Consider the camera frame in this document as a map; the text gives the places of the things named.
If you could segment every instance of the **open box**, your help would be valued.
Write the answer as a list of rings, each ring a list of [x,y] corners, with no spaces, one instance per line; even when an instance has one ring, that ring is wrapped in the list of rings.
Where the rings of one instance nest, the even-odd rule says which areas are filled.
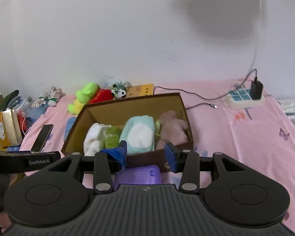
[[[73,124],[71,131],[62,147],[63,154],[79,152],[83,154],[83,142],[87,131],[95,122],[112,126],[125,125],[133,116],[148,115],[157,120],[159,116],[173,110],[178,119],[188,123],[185,131],[188,142],[176,146],[179,150],[192,150],[194,139],[190,129],[187,112],[180,93],[166,93],[152,96],[112,100],[85,105]],[[157,165],[161,172],[170,171],[163,150],[155,150],[143,154],[128,155],[127,167]]]

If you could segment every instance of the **white power strip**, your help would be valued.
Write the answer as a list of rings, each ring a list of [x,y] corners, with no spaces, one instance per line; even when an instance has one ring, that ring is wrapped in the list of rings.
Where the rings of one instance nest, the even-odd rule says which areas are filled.
[[[231,92],[225,97],[225,100],[232,109],[262,106],[265,102],[263,95],[261,95],[261,99],[253,100],[250,97],[250,89],[239,89],[237,91]]]

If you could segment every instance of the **smartphone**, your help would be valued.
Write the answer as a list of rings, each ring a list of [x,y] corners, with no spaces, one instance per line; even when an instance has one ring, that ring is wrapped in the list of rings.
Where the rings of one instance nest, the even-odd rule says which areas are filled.
[[[39,132],[32,146],[32,149],[30,150],[32,153],[40,153],[42,151],[52,129],[53,129],[53,124],[46,124],[42,127],[41,131]]]

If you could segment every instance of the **pink bed sheet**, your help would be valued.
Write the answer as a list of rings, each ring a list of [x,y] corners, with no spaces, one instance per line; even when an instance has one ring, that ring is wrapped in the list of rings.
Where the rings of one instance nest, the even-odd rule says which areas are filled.
[[[237,81],[203,81],[164,85],[198,93],[214,98],[233,88]],[[157,89],[156,93],[173,92]],[[186,107],[201,99],[181,92]],[[67,112],[67,105],[74,96],[61,98],[56,107],[49,107],[33,125],[24,138],[21,150],[30,150],[41,127],[54,124],[52,137],[47,141],[44,152],[59,151],[64,143],[67,121],[73,115]],[[277,101],[267,95],[263,107],[233,110],[223,100],[214,101],[218,106],[199,106],[188,110],[188,117],[194,136],[194,150],[201,156],[211,157],[214,152],[239,160],[249,167],[281,183],[291,197],[290,208],[283,223],[295,232],[295,128],[281,110]],[[83,184],[93,187],[93,176],[85,175]],[[162,175],[163,183],[179,184],[181,174],[171,172]],[[209,173],[201,173],[201,187],[211,182]]]

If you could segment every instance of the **power adapter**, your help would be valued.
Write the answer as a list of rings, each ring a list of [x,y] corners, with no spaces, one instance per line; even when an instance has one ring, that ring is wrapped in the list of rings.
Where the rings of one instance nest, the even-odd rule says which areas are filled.
[[[251,87],[250,87],[250,97],[252,100],[259,100],[261,99],[262,95],[262,90],[263,90],[263,84],[258,81],[257,76],[254,78],[254,81],[251,82]]]

